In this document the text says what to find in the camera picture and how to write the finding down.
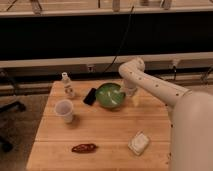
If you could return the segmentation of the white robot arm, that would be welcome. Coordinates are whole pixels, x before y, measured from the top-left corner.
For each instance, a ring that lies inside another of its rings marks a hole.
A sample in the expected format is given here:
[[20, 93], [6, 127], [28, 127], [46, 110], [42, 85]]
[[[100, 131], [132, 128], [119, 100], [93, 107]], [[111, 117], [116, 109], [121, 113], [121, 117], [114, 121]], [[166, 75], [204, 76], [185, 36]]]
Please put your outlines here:
[[119, 67], [124, 90], [141, 87], [171, 110], [169, 171], [213, 171], [213, 95], [193, 91], [144, 72], [135, 58]]

